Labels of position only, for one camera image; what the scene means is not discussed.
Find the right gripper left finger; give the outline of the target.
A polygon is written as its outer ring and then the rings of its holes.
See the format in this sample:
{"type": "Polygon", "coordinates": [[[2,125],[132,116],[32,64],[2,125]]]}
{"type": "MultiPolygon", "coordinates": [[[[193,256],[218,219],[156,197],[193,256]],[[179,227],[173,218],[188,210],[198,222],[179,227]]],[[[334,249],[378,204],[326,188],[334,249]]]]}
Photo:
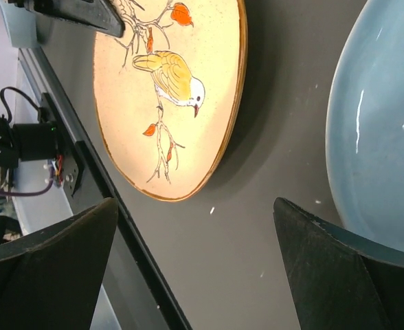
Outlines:
{"type": "Polygon", "coordinates": [[[0,245],[0,329],[89,329],[113,243],[107,198],[0,245]]]}

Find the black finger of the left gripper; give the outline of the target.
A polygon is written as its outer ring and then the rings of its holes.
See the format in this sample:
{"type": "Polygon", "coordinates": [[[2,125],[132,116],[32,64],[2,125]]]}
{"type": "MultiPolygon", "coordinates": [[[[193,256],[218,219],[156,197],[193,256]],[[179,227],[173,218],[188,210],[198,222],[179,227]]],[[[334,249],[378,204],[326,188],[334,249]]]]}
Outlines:
{"type": "Polygon", "coordinates": [[[111,1],[105,0],[12,0],[8,5],[34,14],[91,28],[109,36],[124,35],[125,24],[111,1]]]}

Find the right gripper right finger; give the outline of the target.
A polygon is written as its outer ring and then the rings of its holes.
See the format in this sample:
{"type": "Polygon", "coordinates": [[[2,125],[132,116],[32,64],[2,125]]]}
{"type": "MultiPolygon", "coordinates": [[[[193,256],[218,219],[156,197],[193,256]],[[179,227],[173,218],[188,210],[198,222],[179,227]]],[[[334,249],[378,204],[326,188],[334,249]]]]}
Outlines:
{"type": "Polygon", "coordinates": [[[404,329],[404,252],[285,198],[273,218],[302,329],[404,329]]]}

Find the beige bird plate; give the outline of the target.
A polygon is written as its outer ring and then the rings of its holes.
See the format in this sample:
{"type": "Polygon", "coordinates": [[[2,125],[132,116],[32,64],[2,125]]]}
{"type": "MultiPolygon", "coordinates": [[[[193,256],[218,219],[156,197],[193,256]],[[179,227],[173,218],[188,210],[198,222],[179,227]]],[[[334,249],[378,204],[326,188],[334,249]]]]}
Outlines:
{"type": "Polygon", "coordinates": [[[121,37],[97,34],[93,96],[104,147],[138,191],[202,189],[231,138],[247,65],[243,1],[114,1],[121,37]]]}

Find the white blue leaf plate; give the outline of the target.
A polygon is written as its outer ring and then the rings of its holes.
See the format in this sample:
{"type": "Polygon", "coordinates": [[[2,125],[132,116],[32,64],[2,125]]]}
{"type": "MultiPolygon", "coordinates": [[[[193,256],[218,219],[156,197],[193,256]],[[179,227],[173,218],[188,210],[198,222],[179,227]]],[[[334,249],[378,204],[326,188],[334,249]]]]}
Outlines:
{"type": "Polygon", "coordinates": [[[339,57],[326,167],[344,226],[404,252],[404,1],[368,1],[339,57]]]}

